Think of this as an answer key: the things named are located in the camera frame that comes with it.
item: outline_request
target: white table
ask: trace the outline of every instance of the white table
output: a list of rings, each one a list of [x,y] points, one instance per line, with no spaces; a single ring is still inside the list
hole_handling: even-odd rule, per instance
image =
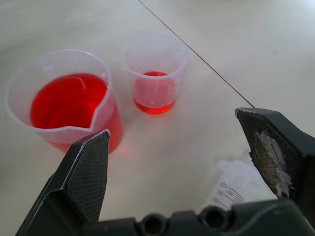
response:
[[[124,124],[111,154],[100,220],[197,209],[221,176],[217,162],[249,147],[237,107],[248,107],[192,54],[176,106],[160,116],[138,111],[121,70],[121,48],[142,30],[168,29],[136,0],[10,0],[0,3],[0,100],[9,77],[43,53],[79,48],[106,61]],[[14,235],[63,154],[21,128],[0,106],[0,235]]]
[[[255,107],[315,135],[313,0],[140,0]]]

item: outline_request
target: red solution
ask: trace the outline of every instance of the red solution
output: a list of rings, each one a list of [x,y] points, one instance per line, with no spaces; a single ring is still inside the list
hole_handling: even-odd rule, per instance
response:
[[[144,73],[148,76],[165,76],[160,71]],[[169,111],[175,104],[176,87],[172,79],[139,78],[133,84],[133,102],[143,112],[161,114]]]
[[[89,73],[64,75],[43,87],[31,105],[34,127],[53,129],[64,126],[89,128],[95,108],[107,92],[107,84]],[[122,137],[122,126],[115,107],[112,116],[104,121],[111,132],[109,151],[112,152]],[[52,144],[67,151],[70,144]]]

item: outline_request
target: plastic beaker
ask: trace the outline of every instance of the plastic beaker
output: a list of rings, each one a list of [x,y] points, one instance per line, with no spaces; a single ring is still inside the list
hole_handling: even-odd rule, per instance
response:
[[[149,114],[170,110],[176,101],[188,47],[175,35],[144,33],[125,46],[122,69],[132,79],[135,105]]]
[[[216,205],[228,210],[235,204],[278,199],[254,165],[241,161],[219,161],[219,167],[224,174],[206,198],[206,205]]]
[[[93,89],[97,88],[94,82],[103,85],[101,95],[94,96]],[[88,52],[60,50],[27,64],[11,78],[6,105],[17,123],[26,125],[63,151],[77,140],[103,129],[110,131],[110,151],[117,147],[122,137],[110,71],[100,58]],[[41,110],[34,112],[35,106]],[[60,117],[71,125],[51,126],[52,123],[62,124]],[[87,127],[76,125],[82,123],[82,119]],[[35,125],[35,120],[37,123],[40,120],[40,125]]]

